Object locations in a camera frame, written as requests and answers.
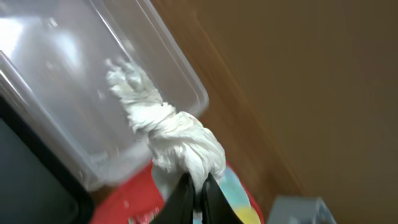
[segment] wooden surface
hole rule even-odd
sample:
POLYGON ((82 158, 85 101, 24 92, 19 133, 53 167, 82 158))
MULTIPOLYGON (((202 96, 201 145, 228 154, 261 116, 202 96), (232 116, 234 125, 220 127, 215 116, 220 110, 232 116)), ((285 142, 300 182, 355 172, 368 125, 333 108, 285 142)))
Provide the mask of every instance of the wooden surface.
POLYGON ((338 223, 397 223, 398 2, 199 0, 195 9, 304 189, 338 223))
MULTIPOLYGON (((201 116, 222 143, 228 160, 260 204, 269 213, 278 194, 302 194, 289 169, 289 162, 276 151, 273 137, 264 131, 264 122, 232 76, 219 52, 196 18, 195 1, 152 1, 188 61, 207 89, 210 106, 201 116)), ((108 0, 106 5, 121 28, 132 38, 134 27, 129 0, 108 0)), ((103 198, 103 192, 96 197, 103 198)))

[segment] white cloth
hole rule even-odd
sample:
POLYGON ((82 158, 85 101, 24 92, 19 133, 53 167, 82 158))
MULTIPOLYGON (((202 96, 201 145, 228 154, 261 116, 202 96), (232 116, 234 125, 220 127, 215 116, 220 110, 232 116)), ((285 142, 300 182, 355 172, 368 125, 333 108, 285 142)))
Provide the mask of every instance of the white cloth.
POLYGON ((170 174, 189 172, 196 192, 209 173, 220 184, 225 153, 213 133, 194 116, 163 102, 140 66, 119 63, 120 67, 108 61, 111 91, 120 98, 132 130, 148 134, 154 165, 170 174))

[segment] transparent plastic bin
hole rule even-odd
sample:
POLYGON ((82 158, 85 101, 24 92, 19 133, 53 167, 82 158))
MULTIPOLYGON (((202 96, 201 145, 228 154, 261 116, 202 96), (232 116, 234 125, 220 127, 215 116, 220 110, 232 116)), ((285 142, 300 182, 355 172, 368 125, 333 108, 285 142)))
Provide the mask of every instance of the transparent plastic bin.
POLYGON ((103 1, 0 0, 1 95, 56 142, 53 152, 88 190, 128 179, 152 156, 109 91, 107 58, 136 61, 180 111, 198 116, 208 104, 151 3, 131 4, 136 35, 127 39, 103 1))

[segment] brown wall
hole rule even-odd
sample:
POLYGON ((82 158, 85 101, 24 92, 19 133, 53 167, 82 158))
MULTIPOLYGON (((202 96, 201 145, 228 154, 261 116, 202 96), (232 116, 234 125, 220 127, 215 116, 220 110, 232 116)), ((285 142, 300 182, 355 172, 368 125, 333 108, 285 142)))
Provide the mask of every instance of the brown wall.
POLYGON ((397 223, 396 2, 197 1, 304 189, 339 223, 397 223))

